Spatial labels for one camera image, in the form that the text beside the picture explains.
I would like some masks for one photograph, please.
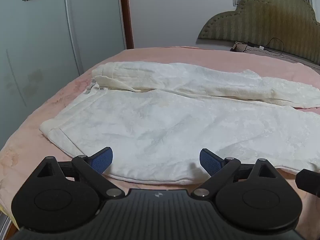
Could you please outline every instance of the frosted glass door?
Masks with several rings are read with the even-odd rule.
[[[65,0],[0,0],[0,148],[78,74]]]
[[[124,50],[119,0],[70,0],[84,71]]]

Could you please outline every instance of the textured blue pad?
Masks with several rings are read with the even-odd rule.
[[[111,148],[103,149],[96,153],[96,157],[90,162],[90,166],[99,174],[102,174],[112,163],[113,153]]]
[[[215,154],[210,155],[208,150],[202,149],[200,152],[200,164],[210,176],[222,169],[224,160]]]

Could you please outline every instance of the tufted headboard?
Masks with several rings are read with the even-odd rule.
[[[320,64],[320,23],[306,0],[241,0],[235,11],[213,16],[198,38],[268,45]]]

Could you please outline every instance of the bed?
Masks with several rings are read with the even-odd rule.
[[[277,77],[289,81],[302,82],[320,88],[320,76],[309,67],[300,63],[290,63],[265,56],[246,53],[237,53],[219,50],[207,50],[192,47],[169,47],[125,50],[118,55],[108,58],[97,66],[115,61],[145,61],[159,63],[188,63],[203,67],[225,71],[241,72],[250,69],[261,77]],[[0,151],[0,205],[1,210],[14,222],[11,212],[11,202],[21,185],[31,174],[34,168],[45,156],[53,155],[58,161],[69,161],[65,153],[50,143],[40,132],[39,126],[47,119],[55,117],[79,94],[83,93],[91,83],[91,70],[69,83],[56,95],[47,100],[35,110],[9,138]],[[320,114],[319,108],[304,109]],[[307,240],[320,237],[320,207],[319,198],[297,189],[295,175],[279,170],[289,184],[296,190],[303,202],[303,211],[300,216],[297,231]],[[198,185],[143,185],[129,183],[109,178],[125,192],[129,188],[156,188],[192,190]]]

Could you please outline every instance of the white logo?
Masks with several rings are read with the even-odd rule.
[[[163,194],[161,192],[158,192],[158,193],[155,194],[155,196],[156,197],[161,197],[161,196],[163,196]]]

